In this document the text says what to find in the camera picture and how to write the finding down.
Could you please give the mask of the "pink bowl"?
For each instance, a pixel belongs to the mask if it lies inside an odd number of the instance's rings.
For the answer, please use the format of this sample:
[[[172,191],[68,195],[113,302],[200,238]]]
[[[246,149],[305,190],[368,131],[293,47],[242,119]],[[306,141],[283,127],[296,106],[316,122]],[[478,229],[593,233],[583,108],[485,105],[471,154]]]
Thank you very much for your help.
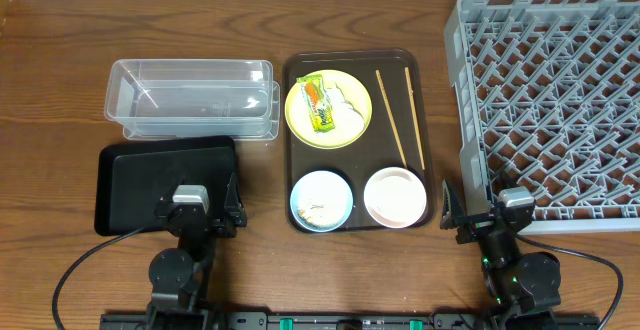
[[[363,192],[369,215],[386,228],[400,229],[416,224],[427,213],[427,193],[419,177],[400,167],[374,173]]]

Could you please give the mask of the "food scraps rice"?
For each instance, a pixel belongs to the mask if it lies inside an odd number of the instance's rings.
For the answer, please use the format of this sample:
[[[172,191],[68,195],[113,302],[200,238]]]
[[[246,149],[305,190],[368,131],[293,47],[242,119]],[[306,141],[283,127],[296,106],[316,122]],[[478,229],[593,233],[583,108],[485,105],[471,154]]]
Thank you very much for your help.
[[[333,226],[342,218],[340,206],[323,199],[300,200],[297,214],[305,223],[316,227]]]

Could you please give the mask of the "light blue bowl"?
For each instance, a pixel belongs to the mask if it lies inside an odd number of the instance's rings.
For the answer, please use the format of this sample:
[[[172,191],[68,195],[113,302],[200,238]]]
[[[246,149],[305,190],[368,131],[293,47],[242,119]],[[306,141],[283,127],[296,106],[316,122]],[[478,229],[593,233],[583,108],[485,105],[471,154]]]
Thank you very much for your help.
[[[305,223],[297,214],[298,203],[306,199],[323,199],[334,202],[342,210],[342,218],[333,226],[316,227]],[[289,196],[289,212],[294,223],[303,230],[326,233],[338,229],[351,215],[354,196],[347,181],[335,172],[318,170],[301,177],[293,186]]]

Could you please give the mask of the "green snack wrapper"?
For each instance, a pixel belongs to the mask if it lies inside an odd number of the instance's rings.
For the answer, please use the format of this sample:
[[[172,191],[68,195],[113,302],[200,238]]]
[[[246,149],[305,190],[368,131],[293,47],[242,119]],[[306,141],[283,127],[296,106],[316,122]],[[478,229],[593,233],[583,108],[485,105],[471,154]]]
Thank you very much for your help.
[[[334,130],[333,107],[324,87],[323,76],[311,74],[298,77],[297,83],[307,105],[313,130],[322,133]]]

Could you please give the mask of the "white tissue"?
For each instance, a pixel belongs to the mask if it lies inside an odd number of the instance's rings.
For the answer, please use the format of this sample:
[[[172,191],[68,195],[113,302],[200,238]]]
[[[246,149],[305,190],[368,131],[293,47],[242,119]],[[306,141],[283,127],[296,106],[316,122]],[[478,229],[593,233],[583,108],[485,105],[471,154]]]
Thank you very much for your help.
[[[326,89],[333,108],[333,114],[337,123],[346,128],[361,129],[364,127],[364,119],[355,107],[346,99],[342,90],[336,83],[331,83]]]

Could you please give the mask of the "yellow plate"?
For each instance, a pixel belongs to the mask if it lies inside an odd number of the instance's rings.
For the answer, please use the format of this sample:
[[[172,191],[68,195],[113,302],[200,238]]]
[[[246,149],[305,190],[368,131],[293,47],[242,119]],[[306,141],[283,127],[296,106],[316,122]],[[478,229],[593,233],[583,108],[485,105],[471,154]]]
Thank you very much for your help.
[[[366,87],[347,72],[324,69],[321,75],[331,104],[334,128],[316,131],[302,86],[294,81],[285,100],[285,120],[291,133],[306,145],[319,149],[338,149],[355,142],[366,131],[372,118],[372,101]]]

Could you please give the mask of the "wooden chopstick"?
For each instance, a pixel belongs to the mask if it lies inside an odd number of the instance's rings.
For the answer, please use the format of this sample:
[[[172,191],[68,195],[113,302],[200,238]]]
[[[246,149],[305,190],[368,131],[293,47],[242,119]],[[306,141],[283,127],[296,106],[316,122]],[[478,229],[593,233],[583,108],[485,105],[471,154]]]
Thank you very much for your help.
[[[407,93],[408,93],[411,116],[412,116],[413,127],[414,127],[414,134],[416,138],[416,144],[417,144],[417,149],[418,149],[420,163],[421,163],[421,169],[424,171],[426,170],[424,152],[423,152],[423,146],[421,141],[419,122],[417,118],[417,111],[416,111],[416,105],[415,105],[415,99],[414,99],[414,90],[413,90],[413,85],[411,81],[411,74],[408,67],[404,68],[404,73],[405,73]]]
[[[403,167],[407,168],[407,162],[406,162],[406,157],[405,157],[405,154],[404,154],[404,149],[403,149],[403,146],[402,146],[402,143],[401,143],[401,140],[400,140],[400,136],[399,136],[399,133],[398,133],[398,130],[397,130],[395,118],[394,118],[393,112],[391,110],[390,102],[389,102],[389,99],[388,99],[388,95],[387,95],[387,92],[386,92],[386,89],[385,89],[385,86],[384,86],[384,82],[383,82],[380,70],[376,69],[375,70],[375,75],[376,75],[378,86],[379,86],[379,89],[380,89],[380,92],[381,92],[381,96],[382,96],[382,99],[383,99],[383,102],[384,102],[385,110],[386,110],[386,113],[387,113],[387,116],[388,116],[388,119],[389,119],[389,123],[390,123],[391,129],[392,129],[392,132],[393,132],[393,136],[394,136],[394,139],[395,139],[396,147],[398,149],[398,152],[399,152],[399,155],[400,155],[400,158],[401,158],[401,162],[403,164]]]

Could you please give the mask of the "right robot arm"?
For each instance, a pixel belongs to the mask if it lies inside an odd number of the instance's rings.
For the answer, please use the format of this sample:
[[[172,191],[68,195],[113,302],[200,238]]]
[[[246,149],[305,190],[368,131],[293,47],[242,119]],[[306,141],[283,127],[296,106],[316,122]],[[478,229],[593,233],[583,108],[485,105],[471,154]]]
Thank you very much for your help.
[[[551,309],[561,303],[559,260],[548,252],[524,254],[519,231],[532,222],[535,200],[525,187],[504,189],[490,210],[469,215],[444,181],[442,229],[457,231],[459,244],[476,243],[487,290],[498,305],[476,320],[476,329],[534,329],[554,326]]]

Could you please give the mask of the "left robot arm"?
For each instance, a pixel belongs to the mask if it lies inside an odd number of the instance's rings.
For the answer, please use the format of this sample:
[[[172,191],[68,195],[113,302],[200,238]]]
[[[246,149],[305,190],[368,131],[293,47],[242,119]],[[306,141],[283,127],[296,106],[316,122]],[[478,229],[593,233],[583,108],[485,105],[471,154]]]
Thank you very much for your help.
[[[226,316],[207,296],[216,241],[234,238],[247,225],[237,174],[230,175],[220,205],[211,203],[205,186],[179,184],[160,199],[154,216],[178,238],[178,245],[159,252],[150,263],[152,294],[144,327],[226,328]]]

